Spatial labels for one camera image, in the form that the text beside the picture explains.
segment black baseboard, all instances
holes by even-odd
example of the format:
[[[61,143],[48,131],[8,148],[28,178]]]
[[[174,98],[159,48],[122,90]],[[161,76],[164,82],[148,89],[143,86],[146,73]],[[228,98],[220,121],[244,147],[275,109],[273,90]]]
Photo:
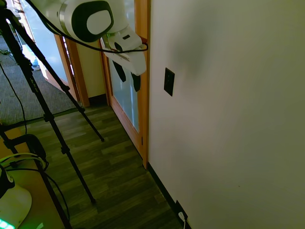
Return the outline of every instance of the black baseboard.
[[[100,94],[98,96],[89,98],[89,103],[90,103],[90,106],[107,105],[106,94]]]
[[[162,181],[159,179],[158,175],[156,174],[150,163],[148,163],[147,168],[183,228],[184,223],[179,218],[178,213],[182,211],[186,219],[187,219],[187,214],[185,213],[185,211],[183,210],[182,206],[178,201],[175,203],[175,201],[173,200],[169,192],[166,190],[165,186],[163,185]],[[189,225],[188,222],[186,222],[185,229],[191,229],[191,226]]]

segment white wall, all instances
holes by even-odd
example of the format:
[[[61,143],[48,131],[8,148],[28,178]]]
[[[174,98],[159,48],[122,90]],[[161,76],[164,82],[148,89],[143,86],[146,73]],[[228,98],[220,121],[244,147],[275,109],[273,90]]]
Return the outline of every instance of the white wall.
[[[193,229],[305,228],[304,14],[152,0],[149,162]]]
[[[89,45],[98,47],[98,43],[89,43]],[[100,52],[77,44],[82,73],[85,79],[88,97],[94,97],[105,94],[105,84],[102,73],[102,64]]]

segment black wall plate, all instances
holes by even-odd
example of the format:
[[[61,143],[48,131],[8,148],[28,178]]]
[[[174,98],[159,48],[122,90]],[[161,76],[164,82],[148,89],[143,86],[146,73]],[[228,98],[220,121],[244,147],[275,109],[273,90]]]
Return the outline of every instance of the black wall plate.
[[[168,68],[165,68],[165,80],[164,80],[164,90],[173,96],[173,82],[175,80],[175,73],[173,73]]]

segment dark wood laminate floor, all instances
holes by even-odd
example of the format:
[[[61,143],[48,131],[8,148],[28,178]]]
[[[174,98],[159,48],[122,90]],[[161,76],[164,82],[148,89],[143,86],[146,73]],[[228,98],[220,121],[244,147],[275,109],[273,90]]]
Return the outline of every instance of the dark wood laminate floor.
[[[41,121],[28,126],[28,132],[40,139],[47,152],[50,162],[47,173],[66,197],[73,228],[180,229],[113,110],[106,106],[89,108],[86,114],[105,138],[104,143],[78,112],[55,120],[97,199],[95,206],[67,156],[61,153],[50,123]]]

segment carpet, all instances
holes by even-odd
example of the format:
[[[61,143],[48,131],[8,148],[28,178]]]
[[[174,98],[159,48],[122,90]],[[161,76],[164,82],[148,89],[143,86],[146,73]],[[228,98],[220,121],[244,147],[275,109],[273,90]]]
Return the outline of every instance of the carpet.
[[[0,49],[9,49],[2,36],[0,36]],[[33,120],[43,117],[44,112],[35,94],[31,91],[20,67],[15,63],[13,57],[11,55],[0,54],[0,61],[6,75],[10,79],[12,86],[23,104],[26,120]],[[73,108],[75,111],[77,111],[67,95],[48,83],[43,77],[41,71],[33,71],[33,76],[50,111],[53,114],[64,112]],[[18,123],[20,124],[23,122],[21,106],[1,69],[0,120],[5,126]]]

